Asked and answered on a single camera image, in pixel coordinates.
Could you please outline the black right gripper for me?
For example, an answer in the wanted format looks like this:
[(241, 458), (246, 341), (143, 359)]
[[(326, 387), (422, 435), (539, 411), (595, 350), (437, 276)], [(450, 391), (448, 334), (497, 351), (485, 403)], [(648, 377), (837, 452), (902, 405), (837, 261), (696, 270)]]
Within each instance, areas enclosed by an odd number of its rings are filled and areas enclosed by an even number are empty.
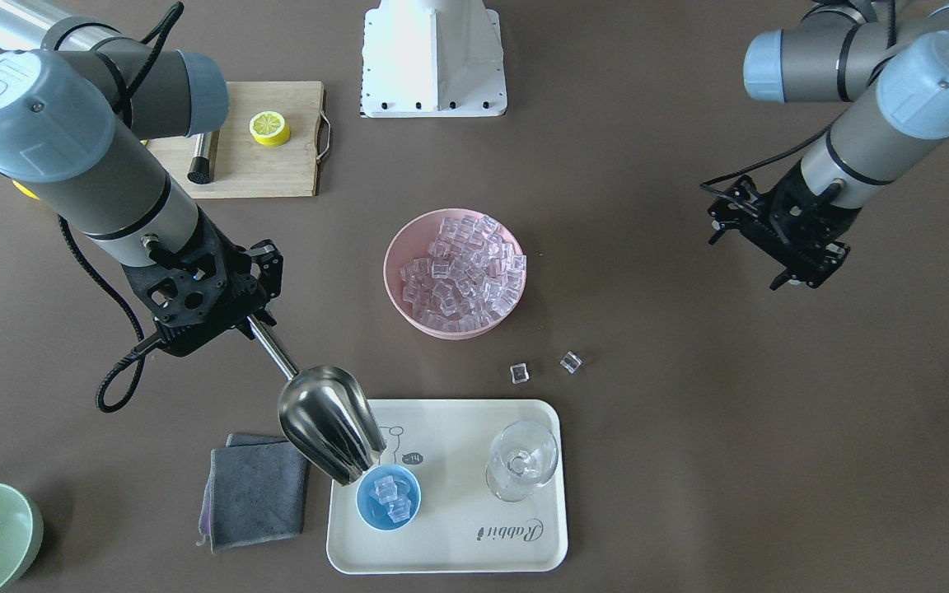
[(199, 213), (203, 239), (213, 255), (216, 270), (222, 278), (212, 278), (210, 287), (201, 289), (214, 297), (214, 304), (201, 316), (195, 335), (215, 339), (234, 329), (246, 338), (254, 337), (249, 318), (275, 326), (276, 319), (267, 312), (268, 304), (280, 296), (283, 285), (283, 253), (271, 239), (257, 241), (248, 248), (234, 244), (217, 228), (207, 214)]

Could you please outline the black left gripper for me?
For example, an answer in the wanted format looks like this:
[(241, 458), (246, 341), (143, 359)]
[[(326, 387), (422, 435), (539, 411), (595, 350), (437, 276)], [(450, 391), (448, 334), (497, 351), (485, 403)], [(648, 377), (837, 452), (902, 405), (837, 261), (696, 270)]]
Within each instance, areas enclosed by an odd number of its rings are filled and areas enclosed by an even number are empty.
[(838, 190), (816, 194), (807, 188), (796, 164), (764, 196), (767, 227), (774, 234), (769, 255), (783, 266), (769, 285), (772, 292), (783, 284), (817, 288), (843, 266), (850, 247), (834, 240), (848, 231), (860, 210), (833, 205), (837, 195)]

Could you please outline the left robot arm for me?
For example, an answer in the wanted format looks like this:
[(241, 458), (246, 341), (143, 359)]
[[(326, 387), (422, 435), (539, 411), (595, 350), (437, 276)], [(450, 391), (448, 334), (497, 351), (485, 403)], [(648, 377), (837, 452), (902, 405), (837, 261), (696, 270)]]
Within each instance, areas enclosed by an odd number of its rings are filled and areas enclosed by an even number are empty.
[(771, 189), (748, 177), (733, 187), (752, 209), (739, 231), (783, 267), (772, 289), (820, 286), (846, 259), (840, 237), (863, 207), (949, 138), (949, 3), (903, 26), (885, 8), (820, 1), (746, 51), (750, 97), (848, 104)]

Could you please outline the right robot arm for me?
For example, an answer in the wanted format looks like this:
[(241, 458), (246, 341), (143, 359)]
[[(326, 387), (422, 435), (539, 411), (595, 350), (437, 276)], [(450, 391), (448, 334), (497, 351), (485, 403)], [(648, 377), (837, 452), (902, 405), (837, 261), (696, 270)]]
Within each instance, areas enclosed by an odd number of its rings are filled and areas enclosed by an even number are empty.
[(274, 325), (283, 259), (227, 239), (147, 140), (229, 112), (213, 60), (136, 41), (44, 1), (0, 1), (0, 174), (116, 259), (166, 348)]

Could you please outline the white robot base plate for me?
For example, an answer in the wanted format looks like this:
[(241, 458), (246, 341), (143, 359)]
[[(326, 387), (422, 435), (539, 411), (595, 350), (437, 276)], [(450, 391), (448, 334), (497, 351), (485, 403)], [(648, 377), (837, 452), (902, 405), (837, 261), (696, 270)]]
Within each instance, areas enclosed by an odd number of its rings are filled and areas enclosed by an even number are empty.
[(500, 18), (484, 2), (381, 1), (365, 12), (362, 117), (496, 117), (507, 108)]

